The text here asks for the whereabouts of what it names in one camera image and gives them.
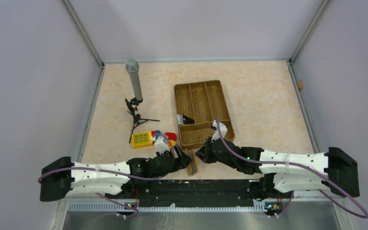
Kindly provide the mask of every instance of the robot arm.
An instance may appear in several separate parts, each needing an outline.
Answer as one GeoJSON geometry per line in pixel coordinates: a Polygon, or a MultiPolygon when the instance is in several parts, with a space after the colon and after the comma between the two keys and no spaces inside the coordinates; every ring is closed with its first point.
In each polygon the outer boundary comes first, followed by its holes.
{"type": "Polygon", "coordinates": [[[55,201],[67,196],[92,193],[116,195],[122,192],[122,186],[125,184],[146,182],[131,179],[129,176],[163,177],[169,173],[185,169],[191,163],[191,158],[185,155],[179,146],[174,146],[174,151],[177,154],[177,158],[175,158],[162,138],[158,138],[155,145],[157,156],[152,159],[133,158],[112,164],[83,164],[71,162],[71,157],[62,157],[42,169],[42,175],[44,175],[51,171],[68,168],[68,170],[48,175],[41,180],[40,201],[55,201]]]}
{"type": "MultiPolygon", "coordinates": [[[[224,124],[219,125],[224,137],[227,129],[224,124]]],[[[321,189],[342,196],[338,190],[329,186],[320,177],[301,167],[275,163],[262,165],[239,159],[223,145],[216,131],[216,121],[213,122],[211,128],[214,135],[211,138],[208,137],[203,147],[196,153],[196,156],[204,163],[218,161],[244,174],[264,173],[264,177],[261,178],[261,187],[265,191],[275,189],[281,193],[287,193],[293,190],[321,189]]],[[[226,143],[233,151],[247,159],[303,164],[336,183],[352,197],[359,196],[357,163],[339,148],[330,147],[328,152],[315,154],[290,154],[255,147],[238,147],[229,141],[226,143]]]]}

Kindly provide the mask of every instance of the yellow toy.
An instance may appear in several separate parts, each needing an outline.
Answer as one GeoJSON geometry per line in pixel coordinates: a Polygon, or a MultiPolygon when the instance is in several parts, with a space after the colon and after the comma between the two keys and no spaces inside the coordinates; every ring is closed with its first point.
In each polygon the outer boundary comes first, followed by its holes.
{"type": "Polygon", "coordinates": [[[151,141],[151,131],[132,134],[132,147],[134,149],[139,149],[152,145],[153,142],[151,141]]]}
{"type": "Polygon", "coordinates": [[[170,142],[171,142],[171,144],[173,145],[173,146],[175,146],[175,141],[173,141],[173,140],[169,140],[170,142]]]}

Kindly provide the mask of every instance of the wooden tray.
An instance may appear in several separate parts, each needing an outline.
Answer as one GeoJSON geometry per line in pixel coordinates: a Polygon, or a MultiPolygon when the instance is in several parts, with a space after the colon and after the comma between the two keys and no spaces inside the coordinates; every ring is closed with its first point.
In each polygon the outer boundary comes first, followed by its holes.
{"type": "Polygon", "coordinates": [[[202,147],[205,139],[212,136],[211,124],[218,115],[228,128],[225,139],[235,139],[219,80],[174,85],[174,97],[177,114],[184,114],[195,121],[195,124],[178,125],[182,149],[202,147]]]}

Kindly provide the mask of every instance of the silver metal panel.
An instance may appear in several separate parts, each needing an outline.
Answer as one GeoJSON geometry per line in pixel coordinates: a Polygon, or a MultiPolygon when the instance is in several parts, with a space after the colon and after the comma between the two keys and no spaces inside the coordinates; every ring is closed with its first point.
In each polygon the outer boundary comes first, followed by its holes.
{"type": "MultiPolygon", "coordinates": [[[[119,203],[126,205],[133,203],[131,201],[119,201],[119,203]]],[[[265,202],[255,201],[253,207],[176,207],[172,204],[169,207],[139,207],[140,212],[266,212],[265,202]]],[[[83,212],[133,212],[133,210],[125,210],[116,204],[109,201],[71,201],[68,211],[83,211],[83,212]]]]}
{"type": "MultiPolygon", "coordinates": [[[[69,212],[64,230],[80,230],[101,212],[69,212]]],[[[106,216],[84,230],[339,230],[331,202],[294,202],[280,218],[256,213],[143,213],[132,219],[106,216]]]]}

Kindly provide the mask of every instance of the white cable tie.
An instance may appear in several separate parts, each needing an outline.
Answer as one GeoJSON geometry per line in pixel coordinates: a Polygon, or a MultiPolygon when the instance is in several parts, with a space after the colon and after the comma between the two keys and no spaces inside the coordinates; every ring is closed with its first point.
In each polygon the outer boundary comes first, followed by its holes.
{"type": "Polygon", "coordinates": [[[96,184],[98,183],[98,181],[99,181],[99,173],[100,173],[100,170],[101,169],[101,167],[100,167],[100,165],[99,164],[95,164],[95,187],[96,187],[96,184]]]}
{"type": "Polygon", "coordinates": [[[286,162],[286,170],[288,173],[291,173],[290,171],[290,160],[291,160],[291,154],[290,153],[286,153],[286,155],[284,156],[284,161],[286,162]]]}

